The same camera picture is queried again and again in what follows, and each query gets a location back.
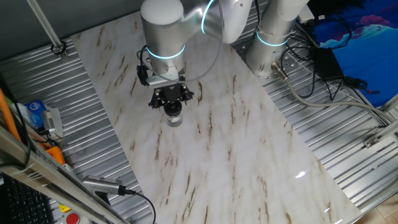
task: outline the red button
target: red button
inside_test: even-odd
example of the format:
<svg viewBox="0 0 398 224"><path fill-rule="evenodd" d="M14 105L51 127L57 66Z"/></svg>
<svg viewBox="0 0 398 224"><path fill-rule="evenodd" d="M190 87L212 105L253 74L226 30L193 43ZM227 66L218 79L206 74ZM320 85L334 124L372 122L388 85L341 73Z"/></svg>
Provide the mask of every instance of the red button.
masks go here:
<svg viewBox="0 0 398 224"><path fill-rule="evenodd" d="M72 213L68 215L67 217L67 224L78 224L80 221L80 218L77 214Z"/></svg>

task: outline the marble table surface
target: marble table surface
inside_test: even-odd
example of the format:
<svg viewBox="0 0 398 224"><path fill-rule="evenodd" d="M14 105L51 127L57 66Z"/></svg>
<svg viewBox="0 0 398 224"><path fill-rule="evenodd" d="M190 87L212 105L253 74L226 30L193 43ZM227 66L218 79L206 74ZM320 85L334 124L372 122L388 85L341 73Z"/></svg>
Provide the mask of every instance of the marble table surface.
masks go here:
<svg viewBox="0 0 398 224"><path fill-rule="evenodd" d="M139 12L72 36L157 223L348 223L360 212L228 45L169 127L137 79ZM187 42L187 78L219 41Z"/></svg>

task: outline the orange handle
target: orange handle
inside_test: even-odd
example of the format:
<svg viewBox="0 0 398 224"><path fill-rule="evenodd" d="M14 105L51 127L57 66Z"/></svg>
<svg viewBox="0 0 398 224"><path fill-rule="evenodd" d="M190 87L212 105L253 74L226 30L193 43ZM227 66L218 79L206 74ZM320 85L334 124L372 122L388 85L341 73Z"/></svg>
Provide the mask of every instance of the orange handle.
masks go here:
<svg viewBox="0 0 398 224"><path fill-rule="evenodd" d="M10 107L8 107L6 97L0 89L0 108L4 115L4 119L6 120L7 127L9 132L20 142L21 138L19 137L17 127L15 126L14 118L12 118Z"/></svg>

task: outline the black keyboard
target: black keyboard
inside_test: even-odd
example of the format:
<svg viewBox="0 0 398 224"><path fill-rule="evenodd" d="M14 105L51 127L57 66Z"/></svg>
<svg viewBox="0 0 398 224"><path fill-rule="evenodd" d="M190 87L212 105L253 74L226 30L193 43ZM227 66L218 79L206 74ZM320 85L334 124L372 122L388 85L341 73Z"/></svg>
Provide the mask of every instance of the black keyboard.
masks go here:
<svg viewBox="0 0 398 224"><path fill-rule="evenodd" d="M3 175L0 186L2 217L13 224L48 224L53 222L49 198L11 177Z"/></svg>

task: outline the blue led ring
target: blue led ring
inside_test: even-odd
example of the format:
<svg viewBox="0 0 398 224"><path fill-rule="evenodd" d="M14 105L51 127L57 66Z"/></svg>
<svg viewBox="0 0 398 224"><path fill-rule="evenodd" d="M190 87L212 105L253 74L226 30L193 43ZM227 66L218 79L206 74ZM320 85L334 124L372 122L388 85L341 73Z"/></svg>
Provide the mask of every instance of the blue led ring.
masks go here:
<svg viewBox="0 0 398 224"><path fill-rule="evenodd" d="M287 41L289 40L289 39L287 39L285 42L283 42L283 43L281 43L281 44L268 44L267 42L265 42L265 41L263 41L263 40L261 40L261 38L260 38L260 36L259 36L259 32L257 31L257 37L259 38L259 40L263 43L263 44L266 44L266 45L268 45L268 46L271 46L271 47L278 47L278 46L282 46L282 45L284 45L284 44L286 44L287 43Z"/></svg>
<svg viewBox="0 0 398 224"><path fill-rule="evenodd" d="M209 11L209 8L211 6L211 4L213 3L214 0L210 0L210 2L207 4L205 11L203 12L203 16L201 17L201 32L205 33L205 19L206 19L206 15L207 12Z"/></svg>
<svg viewBox="0 0 398 224"><path fill-rule="evenodd" d="M179 53L177 53L176 55L169 56L169 57L162 57L162 56L158 56L158 55L152 53L152 52L149 50L149 48L147 48L148 53L150 53L150 54L151 54L152 56L154 56L155 58L159 58L159 59L172 59L172 58L175 58L175 57L179 56L180 54L182 54L182 52L184 51L184 49L185 49L185 45L184 45L184 47L182 48L182 50L181 50Z"/></svg>

